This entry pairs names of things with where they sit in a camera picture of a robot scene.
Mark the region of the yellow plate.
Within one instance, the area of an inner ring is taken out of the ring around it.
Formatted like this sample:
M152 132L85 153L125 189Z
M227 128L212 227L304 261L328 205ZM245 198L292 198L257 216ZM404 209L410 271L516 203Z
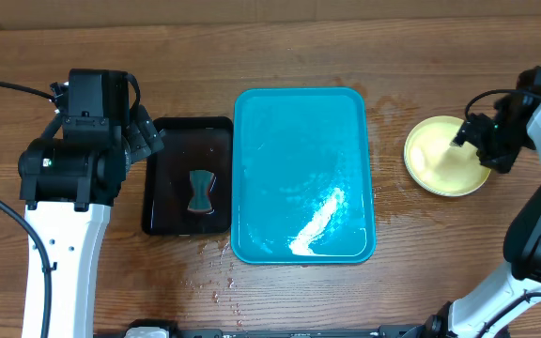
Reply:
M415 182L429 192L458 197L475 192L491 170L482 166L476 148L466 143L452 146L463 120L439 115L423 120L404 144L404 163Z

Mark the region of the green and orange sponge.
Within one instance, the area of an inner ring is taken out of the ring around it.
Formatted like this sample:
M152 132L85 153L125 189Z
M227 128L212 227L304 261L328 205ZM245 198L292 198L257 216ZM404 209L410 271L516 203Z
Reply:
M215 175L207 170L193 170L190 172L192 197L188 210L193 213L209 214L213 211L210 192L215 183Z

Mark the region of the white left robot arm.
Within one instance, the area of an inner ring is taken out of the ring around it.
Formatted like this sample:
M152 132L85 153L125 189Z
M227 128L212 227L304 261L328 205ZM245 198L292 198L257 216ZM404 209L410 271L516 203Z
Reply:
M79 110L19 159L28 224L24 337L93 335L100 248L131 165L163 148L145 107Z

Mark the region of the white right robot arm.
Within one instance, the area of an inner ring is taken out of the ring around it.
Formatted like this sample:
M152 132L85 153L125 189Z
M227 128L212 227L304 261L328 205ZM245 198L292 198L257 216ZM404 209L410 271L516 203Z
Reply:
M541 103L527 133L541 163ZM541 301L541 185L507 230L503 263L462 299L447 302L408 337L505 337L507 326Z

